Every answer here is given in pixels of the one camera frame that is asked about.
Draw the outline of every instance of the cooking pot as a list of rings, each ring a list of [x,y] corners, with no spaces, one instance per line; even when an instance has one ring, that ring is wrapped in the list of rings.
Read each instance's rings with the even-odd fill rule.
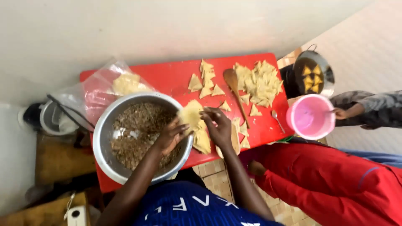
[[[130,104],[136,103],[155,103],[164,106],[168,111],[176,113],[183,109],[181,104],[170,96],[158,92],[138,92],[123,96],[113,102],[99,118],[93,136],[93,149],[96,162],[102,171],[117,183],[124,184],[130,177],[132,171],[125,168],[113,155],[110,145],[113,139],[113,123],[116,117],[123,113]],[[176,159],[163,169],[160,169],[153,177],[151,184],[164,181],[184,165],[189,157],[193,146],[193,135],[189,135],[179,143],[180,151]]]

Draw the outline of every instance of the metal spoon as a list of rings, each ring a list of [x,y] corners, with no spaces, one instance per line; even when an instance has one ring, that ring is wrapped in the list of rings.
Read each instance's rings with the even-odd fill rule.
[[[284,131],[283,128],[282,128],[281,123],[280,123],[279,120],[278,120],[278,114],[276,113],[275,110],[272,110],[272,117],[277,120],[279,126],[281,127],[282,132],[285,133],[285,131]]]

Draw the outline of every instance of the ground meat filling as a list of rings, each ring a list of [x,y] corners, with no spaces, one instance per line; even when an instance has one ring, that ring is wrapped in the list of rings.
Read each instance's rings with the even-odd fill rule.
[[[130,105],[113,124],[120,131],[117,139],[111,140],[112,153],[124,167],[132,171],[158,138],[162,129],[173,120],[175,114],[153,103]],[[180,151],[180,145],[162,158],[159,169],[171,163]]]

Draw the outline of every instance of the tiled floor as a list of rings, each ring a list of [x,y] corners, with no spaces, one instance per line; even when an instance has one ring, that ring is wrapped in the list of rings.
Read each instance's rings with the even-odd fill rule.
[[[294,52],[278,60],[278,67],[282,68],[289,64],[293,64],[300,52],[301,48],[298,48]],[[222,159],[200,164],[193,167],[193,169],[203,179],[209,190],[229,202],[234,203],[231,184]],[[272,198],[265,193],[265,191],[260,189],[254,180],[252,180],[252,182],[271,209],[276,221],[281,222],[285,226],[319,226],[317,222],[308,217],[299,208],[289,206],[280,199]]]

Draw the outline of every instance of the red jacket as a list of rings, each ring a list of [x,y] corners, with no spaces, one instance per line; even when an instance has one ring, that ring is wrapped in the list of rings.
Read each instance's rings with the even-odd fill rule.
[[[264,146],[256,182],[322,226],[402,225],[402,170],[316,144]]]

